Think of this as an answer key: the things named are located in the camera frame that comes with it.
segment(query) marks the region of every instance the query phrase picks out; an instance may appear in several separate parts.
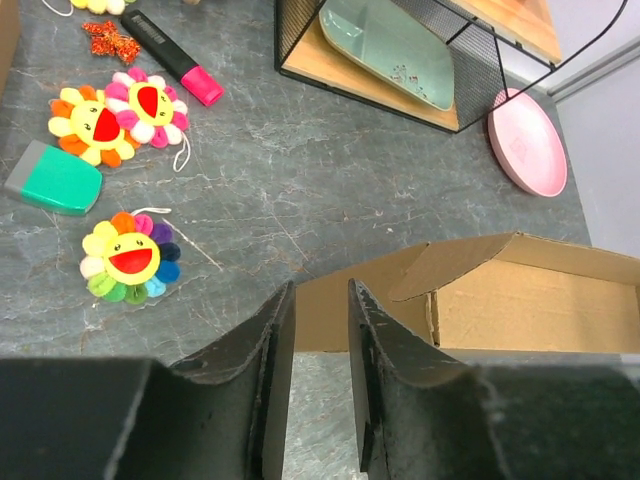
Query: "pink plate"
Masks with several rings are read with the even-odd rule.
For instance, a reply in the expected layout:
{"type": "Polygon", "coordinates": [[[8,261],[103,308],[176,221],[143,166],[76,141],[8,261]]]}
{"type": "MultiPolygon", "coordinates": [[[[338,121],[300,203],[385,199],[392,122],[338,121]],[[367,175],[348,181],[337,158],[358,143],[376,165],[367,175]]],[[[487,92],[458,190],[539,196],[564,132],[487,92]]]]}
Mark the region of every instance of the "pink plate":
{"type": "MultiPolygon", "coordinates": [[[[509,96],[518,93],[509,89],[509,96]]],[[[504,91],[495,104],[504,101],[504,91]]],[[[523,190],[543,197],[559,195],[567,183],[567,159],[551,120],[526,93],[489,115],[489,138],[498,162],[523,190]]]]}

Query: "red open mouth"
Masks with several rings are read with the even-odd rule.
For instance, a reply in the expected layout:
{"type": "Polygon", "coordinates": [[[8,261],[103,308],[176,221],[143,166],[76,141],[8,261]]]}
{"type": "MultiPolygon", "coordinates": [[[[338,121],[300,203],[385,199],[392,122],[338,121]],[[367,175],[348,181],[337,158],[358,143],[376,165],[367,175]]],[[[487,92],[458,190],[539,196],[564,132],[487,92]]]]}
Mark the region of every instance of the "red open mouth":
{"type": "Polygon", "coordinates": [[[156,118],[158,113],[158,90],[155,87],[142,87],[138,91],[138,103],[147,115],[156,118]]]}
{"type": "Polygon", "coordinates": [[[96,142],[112,142],[120,134],[120,126],[116,120],[116,116],[106,108],[102,109],[96,130],[93,132],[93,139],[96,142]]]}
{"type": "Polygon", "coordinates": [[[132,275],[147,268],[151,262],[152,255],[153,252],[150,248],[143,248],[141,250],[131,250],[130,252],[113,255],[109,257],[109,261],[122,273],[132,275]]]}

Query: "light green tray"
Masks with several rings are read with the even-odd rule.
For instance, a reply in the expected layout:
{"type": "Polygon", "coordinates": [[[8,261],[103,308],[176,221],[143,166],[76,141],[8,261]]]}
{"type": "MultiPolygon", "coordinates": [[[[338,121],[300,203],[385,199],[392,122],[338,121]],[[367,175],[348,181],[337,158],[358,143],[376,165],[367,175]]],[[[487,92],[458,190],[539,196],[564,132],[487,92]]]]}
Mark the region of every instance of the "light green tray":
{"type": "Polygon", "coordinates": [[[381,80],[438,110],[453,106],[449,49],[391,0],[327,0],[320,26],[331,46],[381,80]]]}

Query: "gray stone surface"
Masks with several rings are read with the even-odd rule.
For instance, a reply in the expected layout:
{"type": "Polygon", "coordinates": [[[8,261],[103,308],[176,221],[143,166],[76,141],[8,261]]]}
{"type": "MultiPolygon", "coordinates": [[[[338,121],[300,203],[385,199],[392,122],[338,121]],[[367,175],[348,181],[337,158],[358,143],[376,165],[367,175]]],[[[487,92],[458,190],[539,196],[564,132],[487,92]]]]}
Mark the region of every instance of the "gray stone surface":
{"type": "MultiPolygon", "coordinates": [[[[227,94],[206,109],[179,88],[191,114],[191,163],[174,174],[177,149],[143,148],[104,172],[86,217],[0,196],[1,354],[171,362],[247,318],[290,278],[427,240],[514,229],[589,242],[573,177],[555,199],[521,192],[493,159],[482,125],[449,135],[278,75],[271,2],[136,5],[227,94]],[[184,235],[181,281],[144,306],[94,301],[78,272],[82,237],[119,210],[146,206],[174,209],[167,219],[184,235]]],[[[104,87],[122,69],[89,54],[80,25],[92,18],[22,2],[23,35],[0,109],[0,181],[32,139],[55,142],[48,101],[60,88],[104,87]]],[[[162,72],[146,53],[137,65],[162,72]]],[[[359,478],[347,356],[298,355],[293,375],[284,478],[359,478]]]]}

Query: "orange glitter bow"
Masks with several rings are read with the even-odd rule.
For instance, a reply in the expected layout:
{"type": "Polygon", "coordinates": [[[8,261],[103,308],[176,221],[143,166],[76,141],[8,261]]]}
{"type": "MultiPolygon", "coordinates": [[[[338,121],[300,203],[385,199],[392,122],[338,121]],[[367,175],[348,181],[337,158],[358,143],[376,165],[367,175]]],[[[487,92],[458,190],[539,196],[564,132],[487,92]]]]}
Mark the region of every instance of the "orange glitter bow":
{"type": "Polygon", "coordinates": [[[111,20],[102,23],[85,23],[82,29],[91,35],[91,53],[118,56],[130,65],[140,53],[140,45],[133,38],[118,33],[111,20]]]}

